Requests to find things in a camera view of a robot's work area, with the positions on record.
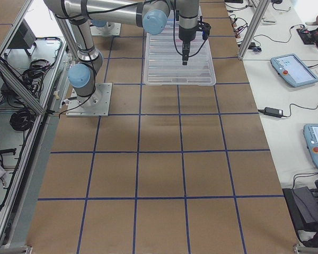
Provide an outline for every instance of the plug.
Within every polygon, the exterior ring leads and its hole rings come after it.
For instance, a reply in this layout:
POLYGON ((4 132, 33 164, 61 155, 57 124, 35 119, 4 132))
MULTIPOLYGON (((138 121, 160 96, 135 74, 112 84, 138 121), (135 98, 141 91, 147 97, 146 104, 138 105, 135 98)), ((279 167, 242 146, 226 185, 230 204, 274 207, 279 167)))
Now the plug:
POLYGON ((282 118, 284 116, 282 110, 273 107, 265 107, 263 110, 258 110, 258 112, 277 118, 282 118))

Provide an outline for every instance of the red button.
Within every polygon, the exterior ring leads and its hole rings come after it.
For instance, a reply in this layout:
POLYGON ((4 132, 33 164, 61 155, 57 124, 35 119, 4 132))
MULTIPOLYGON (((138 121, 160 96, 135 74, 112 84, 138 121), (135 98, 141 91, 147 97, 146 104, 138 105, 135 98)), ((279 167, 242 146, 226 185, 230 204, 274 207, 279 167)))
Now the red button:
POLYGON ((313 150, 315 153, 318 153, 318 147, 314 147, 312 150, 313 150))

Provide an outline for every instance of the blue joint cap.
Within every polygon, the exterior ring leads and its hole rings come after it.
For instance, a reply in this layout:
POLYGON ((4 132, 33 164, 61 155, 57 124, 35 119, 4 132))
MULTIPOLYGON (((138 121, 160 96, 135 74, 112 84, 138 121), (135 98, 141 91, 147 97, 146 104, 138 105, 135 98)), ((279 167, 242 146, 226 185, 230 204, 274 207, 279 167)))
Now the blue joint cap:
POLYGON ((152 35, 160 34, 164 30, 166 23, 167 16, 161 10, 149 11, 143 18, 143 28, 152 35))
POLYGON ((82 88, 91 78, 90 69, 84 64, 77 64, 68 70, 68 79, 74 88, 82 88))
POLYGON ((97 28, 103 28, 107 24, 107 22, 104 20, 91 20, 91 23, 97 28))

